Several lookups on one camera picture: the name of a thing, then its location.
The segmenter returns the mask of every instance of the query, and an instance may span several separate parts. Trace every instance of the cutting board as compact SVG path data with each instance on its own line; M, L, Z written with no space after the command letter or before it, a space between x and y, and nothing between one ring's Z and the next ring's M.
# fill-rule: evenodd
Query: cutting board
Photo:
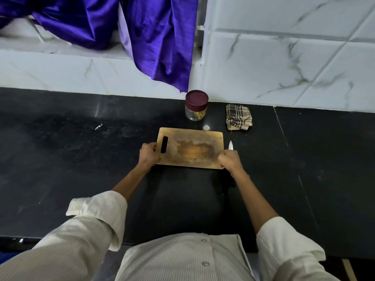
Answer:
M159 165L222 169L218 155L223 150L221 132L162 127L155 151L162 153Z

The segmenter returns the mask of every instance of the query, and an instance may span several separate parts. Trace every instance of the shirt cuff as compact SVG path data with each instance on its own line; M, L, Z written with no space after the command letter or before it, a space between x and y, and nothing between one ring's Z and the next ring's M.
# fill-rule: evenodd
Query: shirt cuff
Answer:
M124 237L127 208L126 199L110 190L90 198L72 199L66 215L94 217L108 224L115 233L109 250L118 251Z
M259 249L261 271L266 272L266 280L273 280L279 267L286 261L306 253L312 253L316 260L326 259L321 246L297 232L282 217L268 220L256 236Z

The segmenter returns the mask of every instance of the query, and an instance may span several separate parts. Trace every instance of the jar lid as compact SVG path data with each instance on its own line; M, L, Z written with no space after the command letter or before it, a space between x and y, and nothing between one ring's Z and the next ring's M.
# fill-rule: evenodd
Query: jar lid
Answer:
M185 105L193 112L204 111L208 102L209 96L199 89L192 90L186 94Z

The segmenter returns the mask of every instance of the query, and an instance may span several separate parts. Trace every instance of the hand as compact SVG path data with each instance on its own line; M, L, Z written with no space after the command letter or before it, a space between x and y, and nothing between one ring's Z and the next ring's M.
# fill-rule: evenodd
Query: hand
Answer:
M232 174L232 176L233 171L243 169L237 151L224 150L224 152L218 156L218 162L225 167Z
M143 170L149 172L151 167L160 160L160 153L155 153L156 143L144 143L139 150L138 165Z

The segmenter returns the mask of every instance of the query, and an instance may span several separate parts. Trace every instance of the white shirt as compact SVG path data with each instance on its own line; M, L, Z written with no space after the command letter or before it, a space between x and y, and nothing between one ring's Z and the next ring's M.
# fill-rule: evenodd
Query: white shirt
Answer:
M120 249L127 206L114 191L73 199L66 214L75 217L32 250L0 265L0 280L91 280L106 251ZM326 258L324 250L282 217L266 222L256 242L261 280L338 280L318 262ZM129 249L115 280L253 281L254 277L238 235L184 233Z

